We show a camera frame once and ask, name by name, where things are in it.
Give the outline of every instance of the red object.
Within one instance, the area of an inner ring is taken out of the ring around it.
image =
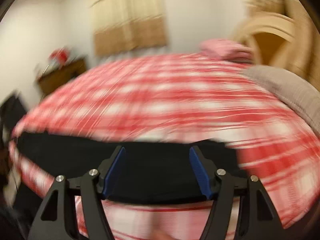
[[[70,51],[63,48],[57,49],[49,57],[49,60],[57,60],[61,65],[64,65],[70,56]]]
[[[320,139],[294,111],[241,75],[245,67],[201,54],[105,64],[44,99],[19,122],[14,136],[48,131],[105,142],[190,143],[209,138],[229,142],[228,147],[238,150],[240,166],[261,178],[288,228],[319,195]],[[10,152],[23,182],[44,196],[54,177],[16,154],[14,143]],[[116,239],[151,239],[148,232],[157,214],[160,229],[177,239],[192,240],[200,238],[212,202],[102,204]],[[76,208],[80,232],[86,234],[79,197]],[[236,222],[233,212],[227,239],[233,239]]]

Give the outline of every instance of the white wall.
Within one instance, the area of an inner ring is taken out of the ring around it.
[[[87,56],[89,68],[97,65],[88,0],[63,0],[60,4],[67,45]]]
[[[230,39],[239,24],[247,18],[244,0],[216,0],[218,37]]]
[[[60,5],[53,1],[15,2],[0,22],[0,102],[17,89],[28,107],[40,98],[34,68],[64,46]]]
[[[164,0],[170,51],[188,53],[199,51],[201,41],[216,38],[216,0]]]
[[[90,67],[97,65],[101,60],[94,54],[88,0],[64,0],[61,8],[69,46],[75,47],[79,53],[88,54]],[[215,0],[164,0],[164,9],[168,47],[141,50],[135,56],[197,52],[201,41],[219,36]],[[130,56],[131,53],[124,53],[109,60]]]

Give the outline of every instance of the metal bolt head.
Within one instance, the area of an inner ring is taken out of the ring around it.
[[[220,176],[224,176],[226,174],[226,171],[224,169],[218,169],[217,174]]]
[[[92,170],[89,171],[89,175],[90,176],[95,176],[97,174],[98,174],[98,170],[96,170],[96,169],[92,169]]]
[[[251,179],[251,181],[253,181],[253,182],[258,182],[259,177],[256,176],[256,175],[252,175],[252,176],[250,177],[250,179]]]
[[[64,176],[59,175],[58,177],[56,177],[56,181],[57,182],[62,182],[64,180]]]

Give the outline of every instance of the red plaid bedspread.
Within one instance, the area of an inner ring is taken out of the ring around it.
[[[242,76],[244,67],[201,54],[102,65],[48,96],[20,121],[15,135],[46,129],[101,141],[228,142],[238,150],[241,167],[261,178],[289,227],[319,194],[320,140],[291,109]],[[13,143],[10,150],[23,181],[44,196],[53,177],[21,156]],[[79,197],[76,203],[85,234]],[[238,204],[235,200],[230,239]],[[156,216],[173,237],[194,240],[201,235],[211,202],[150,207],[105,201],[103,206],[116,239],[150,239]]]

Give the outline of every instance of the black metal bracket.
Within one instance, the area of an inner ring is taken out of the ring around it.
[[[40,205],[28,240],[87,239],[77,228],[74,200],[77,195],[82,197],[89,239],[114,240],[101,200],[112,193],[125,154],[125,149],[118,146],[97,170],[73,179],[58,176]],[[208,200],[214,200],[200,240],[225,239],[235,196],[240,197],[235,240],[287,239],[276,209],[257,176],[233,177],[217,169],[196,146],[190,149],[189,158],[202,193]]]

